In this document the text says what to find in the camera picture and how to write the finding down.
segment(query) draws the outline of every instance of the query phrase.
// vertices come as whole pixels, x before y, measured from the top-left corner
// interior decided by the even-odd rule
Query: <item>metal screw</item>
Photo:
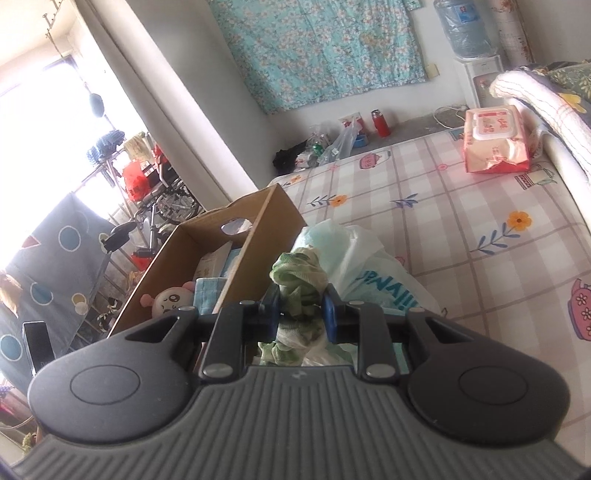
[[[396,373],[396,369],[388,364],[373,364],[367,367],[365,373],[372,378],[390,378]]]
[[[211,364],[203,369],[203,374],[210,378],[226,378],[232,375],[233,371],[228,364]]]

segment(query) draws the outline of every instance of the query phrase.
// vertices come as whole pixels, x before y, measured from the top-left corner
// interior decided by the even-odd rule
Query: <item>red bag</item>
[[[123,169],[123,179],[130,200],[139,202],[150,193],[150,181],[138,161],[131,162]]]

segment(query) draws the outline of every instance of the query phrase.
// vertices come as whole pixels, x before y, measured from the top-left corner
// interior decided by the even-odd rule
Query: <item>cardboard box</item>
[[[252,222],[249,230],[236,235],[222,231],[222,226],[228,222],[242,218]],[[300,212],[279,185],[182,223],[146,270],[115,322],[111,335],[149,320],[151,309],[139,304],[140,297],[144,293],[155,297],[167,288],[180,287],[190,281],[201,257],[228,241],[242,246],[242,251],[215,311],[234,301],[260,300],[271,282],[269,272],[273,263],[283,252],[291,250],[305,225]]]

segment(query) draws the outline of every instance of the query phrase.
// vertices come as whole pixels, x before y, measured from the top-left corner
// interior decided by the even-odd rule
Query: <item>pillow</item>
[[[562,88],[572,90],[591,102],[591,63],[550,70],[548,76]]]

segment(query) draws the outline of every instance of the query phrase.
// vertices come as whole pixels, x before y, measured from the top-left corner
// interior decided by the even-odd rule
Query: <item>blue water jug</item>
[[[495,55],[497,47],[472,0],[435,0],[435,9],[454,53],[462,60]]]

